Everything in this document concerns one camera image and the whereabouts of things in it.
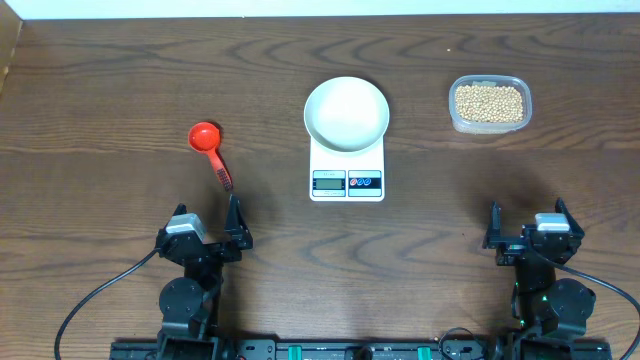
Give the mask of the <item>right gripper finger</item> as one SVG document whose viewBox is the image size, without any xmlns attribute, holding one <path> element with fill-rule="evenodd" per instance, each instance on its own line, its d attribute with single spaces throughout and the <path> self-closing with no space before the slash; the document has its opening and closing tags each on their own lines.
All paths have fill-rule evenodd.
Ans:
<svg viewBox="0 0 640 360">
<path fill-rule="evenodd" d="M 501 239 L 501 208 L 496 202 L 493 202 L 491 204 L 490 220 L 482 247 L 484 249 L 495 249 L 499 245 Z"/>
<path fill-rule="evenodd" d="M 567 224 L 569 226 L 568 232 L 572 236 L 574 236 L 576 238 L 583 238 L 585 236 L 584 230 L 577 223 L 577 221 L 574 219 L 574 217 L 570 214 L 570 212 L 569 212 L 568 208 L 566 207 L 566 204 L 565 204 L 565 202 L 563 201 L 562 198 L 558 198 L 556 200 L 555 212 L 565 216 Z"/>
</svg>

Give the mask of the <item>red plastic measuring scoop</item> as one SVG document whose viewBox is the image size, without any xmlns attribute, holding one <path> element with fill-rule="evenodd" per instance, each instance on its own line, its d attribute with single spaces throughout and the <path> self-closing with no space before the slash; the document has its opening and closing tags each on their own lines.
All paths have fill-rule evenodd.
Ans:
<svg viewBox="0 0 640 360">
<path fill-rule="evenodd" d="M 233 190 L 232 177 L 219 154 L 221 142 L 221 130 L 211 122 L 199 122 L 193 125 L 188 132 L 190 147 L 208 157 L 218 181 L 227 192 L 231 192 Z"/>
</svg>

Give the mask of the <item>white digital kitchen scale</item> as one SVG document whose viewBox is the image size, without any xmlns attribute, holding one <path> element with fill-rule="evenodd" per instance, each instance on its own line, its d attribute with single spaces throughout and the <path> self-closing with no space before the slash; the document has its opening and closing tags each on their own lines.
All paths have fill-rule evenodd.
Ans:
<svg viewBox="0 0 640 360">
<path fill-rule="evenodd" d="M 309 198 L 315 202 L 381 202 L 385 198 L 384 144 L 337 152 L 311 140 Z"/>
</svg>

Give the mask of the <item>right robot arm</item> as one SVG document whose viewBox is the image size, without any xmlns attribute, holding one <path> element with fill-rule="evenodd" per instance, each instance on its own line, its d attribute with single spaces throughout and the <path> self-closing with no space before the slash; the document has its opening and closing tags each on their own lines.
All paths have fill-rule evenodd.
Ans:
<svg viewBox="0 0 640 360">
<path fill-rule="evenodd" d="M 556 278 L 556 270 L 581 246 L 583 229 L 562 199 L 552 213 L 538 213 L 517 236 L 504 236 L 501 208 L 491 205 L 483 241 L 496 251 L 496 264 L 515 269 L 512 316 L 520 328 L 496 338 L 489 359 L 570 359 L 575 341 L 584 336 L 595 293 L 581 282 Z"/>
</svg>

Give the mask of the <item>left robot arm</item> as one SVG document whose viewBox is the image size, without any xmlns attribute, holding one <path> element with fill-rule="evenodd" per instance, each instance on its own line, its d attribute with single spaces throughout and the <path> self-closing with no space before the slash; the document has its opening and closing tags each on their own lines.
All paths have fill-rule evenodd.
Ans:
<svg viewBox="0 0 640 360">
<path fill-rule="evenodd" d="M 224 232 L 227 240 L 207 243 L 206 227 L 195 213 L 178 205 L 158 231 L 155 247 L 161 258 L 184 269 L 159 295 L 163 315 L 158 333 L 158 359 L 235 359 L 238 346 L 218 330 L 223 266 L 238 262 L 253 248 L 253 238 L 231 195 Z"/>
</svg>

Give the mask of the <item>white ceramic bowl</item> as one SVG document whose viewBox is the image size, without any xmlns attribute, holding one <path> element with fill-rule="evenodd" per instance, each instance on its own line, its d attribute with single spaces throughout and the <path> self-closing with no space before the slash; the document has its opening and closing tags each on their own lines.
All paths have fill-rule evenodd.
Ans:
<svg viewBox="0 0 640 360">
<path fill-rule="evenodd" d="M 350 76 L 319 84 L 303 110 L 310 137 L 326 149 L 342 153 L 373 146 L 386 134 L 390 119 L 383 92 L 367 80 Z"/>
</svg>

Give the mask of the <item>soybeans in container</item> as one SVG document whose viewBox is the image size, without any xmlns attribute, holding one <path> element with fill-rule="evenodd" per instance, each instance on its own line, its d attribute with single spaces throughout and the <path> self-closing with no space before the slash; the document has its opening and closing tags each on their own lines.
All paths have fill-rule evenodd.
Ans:
<svg viewBox="0 0 640 360">
<path fill-rule="evenodd" d="M 524 118 L 523 97 L 512 86 L 463 85 L 454 100 L 457 113 L 470 122 L 516 123 Z"/>
</svg>

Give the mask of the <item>clear plastic container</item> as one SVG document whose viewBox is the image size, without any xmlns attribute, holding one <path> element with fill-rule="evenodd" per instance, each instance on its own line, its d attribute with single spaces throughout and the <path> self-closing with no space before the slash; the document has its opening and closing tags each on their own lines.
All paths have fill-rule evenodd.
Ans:
<svg viewBox="0 0 640 360">
<path fill-rule="evenodd" d="M 465 75 L 449 89 L 453 128 L 466 134 L 499 135 L 526 127 L 533 98 L 521 79 L 506 75 Z"/>
</svg>

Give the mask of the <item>cardboard panel at left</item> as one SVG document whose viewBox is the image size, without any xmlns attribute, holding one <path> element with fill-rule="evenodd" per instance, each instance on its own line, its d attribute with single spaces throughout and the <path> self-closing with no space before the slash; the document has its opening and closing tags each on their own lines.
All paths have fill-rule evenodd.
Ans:
<svg viewBox="0 0 640 360">
<path fill-rule="evenodd" d="M 3 90 L 11 62 L 15 56 L 23 20 L 5 0 L 1 0 L 0 12 L 0 90 Z"/>
</svg>

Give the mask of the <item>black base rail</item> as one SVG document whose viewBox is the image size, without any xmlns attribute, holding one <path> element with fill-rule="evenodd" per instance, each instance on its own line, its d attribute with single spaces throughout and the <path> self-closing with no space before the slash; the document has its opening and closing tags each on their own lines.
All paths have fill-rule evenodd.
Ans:
<svg viewBox="0 0 640 360">
<path fill-rule="evenodd" d="M 148 359 L 240 359 L 240 360 L 440 360 L 491 359 L 493 356 L 473 340 L 437 342 L 276 342 L 267 339 L 221 343 L 169 340 L 114 342 L 110 360 Z"/>
</svg>

